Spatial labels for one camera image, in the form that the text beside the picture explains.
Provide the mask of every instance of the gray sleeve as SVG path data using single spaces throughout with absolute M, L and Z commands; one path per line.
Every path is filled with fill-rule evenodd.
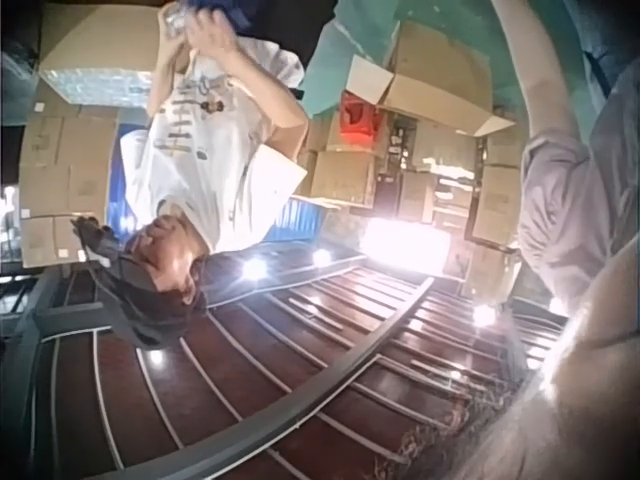
M 606 260 L 609 215 L 589 149 L 557 131 L 532 138 L 522 163 L 518 238 L 522 254 L 551 292 L 573 309 Z

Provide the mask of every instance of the man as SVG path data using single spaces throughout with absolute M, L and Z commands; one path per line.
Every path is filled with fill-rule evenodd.
M 335 0 L 318 3 L 326 9 Z M 121 140 L 126 198 L 146 226 L 119 253 L 112 232 L 76 222 L 90 249 L 108 251 L 112 265 L 94 275 L 124 312 L 114 331 L 147 349 L 175 341 L 190 315 L 206 307 L 204 259 L 260 242 L 306 173 L 296 158 L 308 119 L 290 92 L 304 75 L 297 55 L 257 38 L 264 19 L 256 38 L 237 37 L 221 11 L 191 12 L 186 34 L 171 37 L 167 8 L 158 14 L 151 126 Z M 289 45 L 308 57 L 319 22 L 331 15 L 298 16 L 317 36 Z M 190 62 L 180 77 L 185 46 Z
M 624 73 L 610 92 L 604 81 L 616 83 L 614 70 L 600 76 L 600 91 L 605 97 L 608 93 L 608 100 L 589 152 L 578 141 L 560 65 L 541 23 L 526 0 L 492 1 L 525 96 L 532 135 L 523 165 L 523 253 L 571 306 L 573 316 L 542 368 L 518 393 L 495 402 L 497 407 L 472 406 L 470 418 L 456 432 L 423 432 L 410 464 L 389 466 L 384 478 L 636 479 L 640 244 L 637 227 L 635 237 L 633 226 L 618 228 L 629 218 L 626 204 L 618 208 L 623 192 L 634 180 L 637 185 L 637 176 L 631 175 L 640 135 L 637 61 L 632 66 L 620 60 L 634 50 L 637 55 L 640 44 L 619 44 L 623 48 L 613 58 L 612 52 L 593 55 L 592 60 L 606 61 L 591 66 L 608 63 Z M 581 10 L 585 5 L 567 3 L 577 20 L 589 13 Z M 602 16 L 604 10 L 591 13 L 599 21 L 612 20 Z M 627 38 L 633 42 L 637 18 L 622 18 L 608 32 L 621 39 L 625 22 L 632 27 Z M 631 240 L 625 244 L 618 232 Z M 621 246 L 612 246 L 616 241 Z

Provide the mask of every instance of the red object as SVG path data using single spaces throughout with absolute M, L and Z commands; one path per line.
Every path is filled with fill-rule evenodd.
M 343 92 L 340 100 L 340 135 L 353 145 L 372 147 L 378 133 L 380 113 L 356 95 Z

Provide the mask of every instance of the white t-shirt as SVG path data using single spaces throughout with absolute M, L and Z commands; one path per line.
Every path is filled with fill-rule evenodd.
M 271 42 L 240 42 L 287 87 L 302 81 L 303 68 L 293 53 Z M 120 141 L 126 199 L 138 222 L 150 223 L 168 202 L 185 212 L 210 253 L 260 242 L 306 175 L 264 144 L 267 131 L 268 120 L 243 86 L 214 60 L 192 55 L 184 79 L 149 131 L 131 132 Z

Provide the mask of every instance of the blue wall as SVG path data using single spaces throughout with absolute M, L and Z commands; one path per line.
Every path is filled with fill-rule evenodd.
M 138 125 L 120 125 L 111 161 L 107 223 L 123 241 L 126 241 L 136 230 L 137 222 L 131 208 L 125 200 L 126 184 L 124 168 L 122 166 L 122 152 L 120 151 L 120 138 L 140 128 Z M 323 219 L 323 208 L 300 200 L 291 199 L 283 208 L 264 241 L 286 242 L 293 240 L 313 240 L 320 231 Z

